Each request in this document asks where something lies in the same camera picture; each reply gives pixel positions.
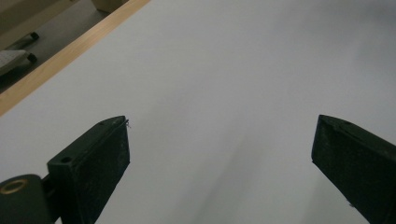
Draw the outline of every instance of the screw hole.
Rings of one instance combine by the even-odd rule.
[[[70,162],[72,159],[70,158],[70,157],[65,157],[65,158],[63,158],[62,160],[61,160],[61,162],[63,162],[63,163],[68,163],[68,162]]]
[[[14,180],[12,182],[7,183],[5,186],[3,186],[0,190],[2,194],[11,194],[19,191],[20,189],[23,189],[27,184],[26,179],[19,179],[19,180]]]

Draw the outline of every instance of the wooden board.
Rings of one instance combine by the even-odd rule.
[[[79,55],[92,47],[123,21],[132,16],[149,0],[131,0],[92,27],[87,33],[72,42],[52,58],[37,67],[8,90],[0,94],[0,116],[28,96],[32,91],[55,76],[59,71],[73,62]]]

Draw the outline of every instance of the white surface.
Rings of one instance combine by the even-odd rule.
[[[319,114],[396,143],[394,1],[162,0],[0,118],[0,179],[125,115],[97,223],[367,223],[311,163]]]

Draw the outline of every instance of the wooden edge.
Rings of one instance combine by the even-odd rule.
[[[0,94],[0,117],[73,62],[78,56],[90,49],[148,2],[149,0],[128,1],[105,19],[98,22],[84,35],[38,66],[33,72],[2,92]]]

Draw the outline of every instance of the black plastic part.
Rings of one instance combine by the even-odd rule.
[[[321,115],[312,159],[371,224],[396,223],[396,146]]]
[[[99,122],[48,162],[63,224],[94,223],[130,163],[124,117]]]
[[[38,38],[40,38],[40,36],[36,32],[30,33],[30,36],[33,38],[33,40],[37,40]]]
[[[38,175],[20,175],[0,184],[0,223],[53,223]]]
[[[37,57],[33,53],[30,53],[27,56],[27,60],[29,60],[31,63],[36,63],[37,62]]]

